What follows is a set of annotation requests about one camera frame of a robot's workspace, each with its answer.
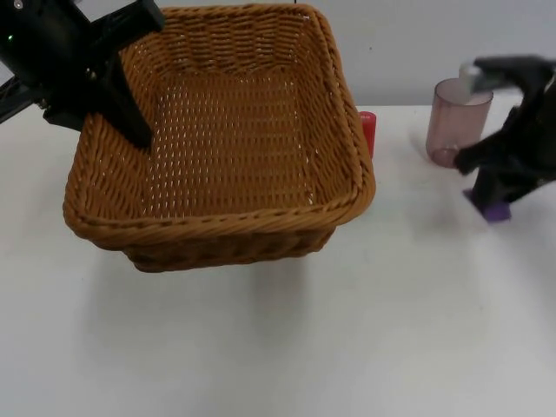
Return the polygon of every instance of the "red object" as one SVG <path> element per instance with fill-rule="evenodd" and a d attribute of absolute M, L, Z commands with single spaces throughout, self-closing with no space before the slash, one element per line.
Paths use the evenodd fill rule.
<path fill-rule="evenodd" d="M 368 152 L 371 158 L 374 156 L 374 135 L 376 134 L 376 115 L 370 111 L 361 111 L 359 113 L 363 122 L 363 133 L 367 138 Z"/>

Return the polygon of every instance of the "white tabletop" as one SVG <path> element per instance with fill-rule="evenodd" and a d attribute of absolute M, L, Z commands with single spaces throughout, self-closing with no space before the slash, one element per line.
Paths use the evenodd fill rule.
<path fill-rule="evenodd" d="M 0 415 L 554 415 L 556 188 L 489 227 L 422 157 L 430 108 L 361 109 L 378 192 L 319 254 L 165 275 L 65 227 L 77 133 L 1 126 Z"/>

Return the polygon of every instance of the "white wall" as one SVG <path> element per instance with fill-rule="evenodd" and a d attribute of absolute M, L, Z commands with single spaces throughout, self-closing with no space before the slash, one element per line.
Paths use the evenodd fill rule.
<path fill-rule="evenodd" d="M 240 1 L 158 0 L 158 3 L 168 6 Z M 126 3 L 131 2 L 83 0 L 79 7 L 95 18 Z M 457 75 L 462 61 L 482 54 L 521 52 L 556 56 L 554 0 L 308 0 L 308 3 L 322 10 L 332 24 L 347 81 L 358 103 L 428 103 L 437 81 Z M 7 75 L 0 68 L 0 81 Z"/>

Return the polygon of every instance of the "woven basket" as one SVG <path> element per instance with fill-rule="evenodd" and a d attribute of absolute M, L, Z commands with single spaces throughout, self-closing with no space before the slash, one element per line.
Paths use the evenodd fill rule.
<path fill-rule="evenodd" d="M 293 4 L 163 12 L 162 33 L 122 52 L 151 150 L 89 115 L 65 221 L 146 272 L 319 250 L 374 195 L 326 19 Z"/>

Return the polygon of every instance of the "purple object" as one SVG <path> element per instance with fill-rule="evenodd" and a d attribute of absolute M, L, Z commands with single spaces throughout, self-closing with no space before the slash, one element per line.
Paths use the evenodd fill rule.
<path fill-rule="evenodd" d="M 459 78 L 438 83 L 427 135 L 427 153 L 434 163 L 453 168 L 458 151 L 479 141 L 492 101 L 492 91 L 470 95 Z"/>
<path fill-rule="evenodd" d="M 473 204 L 473 201 L 471 200 L 472 193 L 473 191 L 471 189 L 466 189 L 463 192 L 463 195 Z M 483 211 L 479 210 L 479 212 L 488 223 L 505 222 L 512 218 L 512 211 L 510 210 L 510 205 L 507 202 L 496 202 Z"/>

